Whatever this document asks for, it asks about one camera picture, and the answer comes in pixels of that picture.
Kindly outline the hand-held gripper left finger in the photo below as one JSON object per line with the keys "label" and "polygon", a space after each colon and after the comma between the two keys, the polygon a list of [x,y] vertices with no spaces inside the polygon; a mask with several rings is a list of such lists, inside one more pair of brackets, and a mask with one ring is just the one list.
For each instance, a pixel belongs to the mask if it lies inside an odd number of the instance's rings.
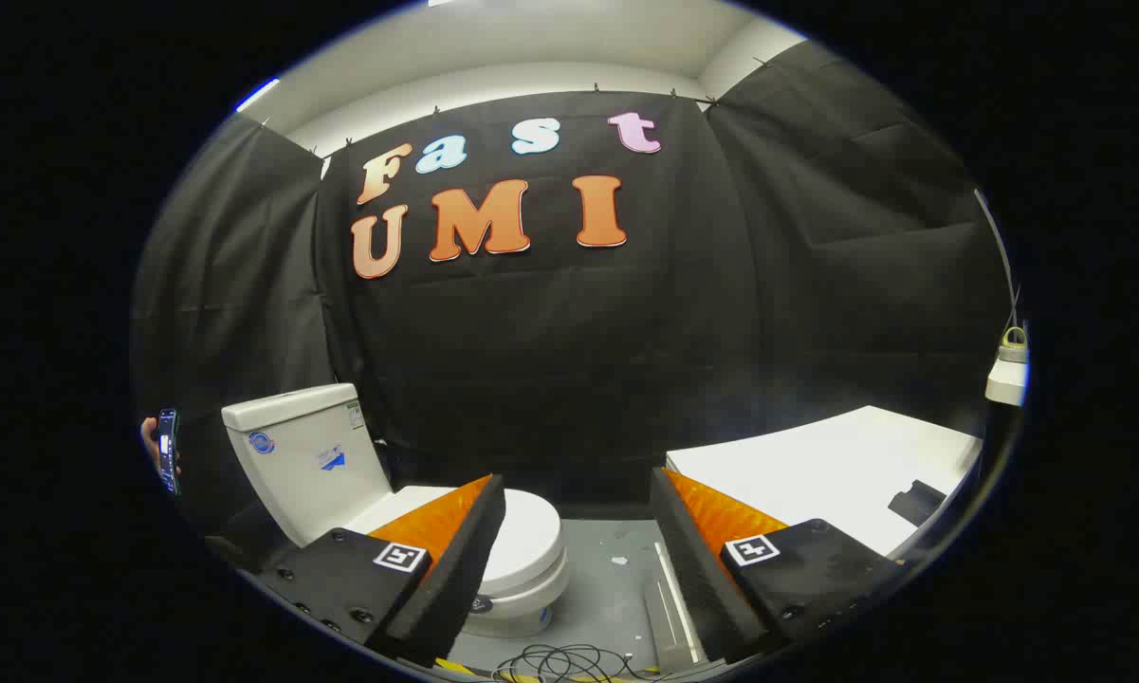
{"label": "hand-held gripper left finger", "polygon": [[249,558],[279,600],[375,655],[431,667],[450,653],[503,526],[503,477],[486,475],[376,530],[331,527]]}

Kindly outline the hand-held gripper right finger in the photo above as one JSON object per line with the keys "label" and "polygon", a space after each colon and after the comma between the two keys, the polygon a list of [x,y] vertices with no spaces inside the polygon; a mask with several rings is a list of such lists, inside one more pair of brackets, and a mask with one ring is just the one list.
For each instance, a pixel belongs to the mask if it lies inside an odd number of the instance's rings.
{"label": "hand-held gripper right finger", "polygon": [[666,468],[649,507],[705,655],[729,664],[823,637],[906,571],[831,522],[779,522]]}

